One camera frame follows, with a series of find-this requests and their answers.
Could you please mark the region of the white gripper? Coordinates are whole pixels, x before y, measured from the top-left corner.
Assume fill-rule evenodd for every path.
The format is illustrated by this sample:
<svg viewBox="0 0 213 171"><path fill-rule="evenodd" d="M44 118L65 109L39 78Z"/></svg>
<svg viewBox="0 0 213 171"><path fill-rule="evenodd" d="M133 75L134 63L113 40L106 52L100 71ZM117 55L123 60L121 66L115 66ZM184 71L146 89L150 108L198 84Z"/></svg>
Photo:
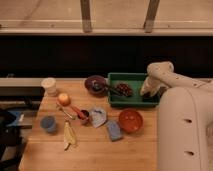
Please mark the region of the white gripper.
<svg viewBox="0 0 213 171"><path fill-rule="evenodd" d="M150 95L153 97L163 86L164 84L162 82L153 77L148 76L140 88L140 95L144 96L146 93L150 93Z"/></svg>

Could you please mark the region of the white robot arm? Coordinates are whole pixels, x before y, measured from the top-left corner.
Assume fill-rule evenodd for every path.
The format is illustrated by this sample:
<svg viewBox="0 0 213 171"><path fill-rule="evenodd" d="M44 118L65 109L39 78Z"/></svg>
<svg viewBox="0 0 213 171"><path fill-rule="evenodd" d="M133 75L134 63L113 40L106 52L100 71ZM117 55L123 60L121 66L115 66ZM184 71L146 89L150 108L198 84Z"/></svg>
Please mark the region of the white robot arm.
<svg viewBox="0 0 213 171"><path fill-rule="evenodd" d="M210 171L206 127L213 121L213 83L174 72L169 62L147 66L140 94L168 89L157 111L157 171Z"/></svg>

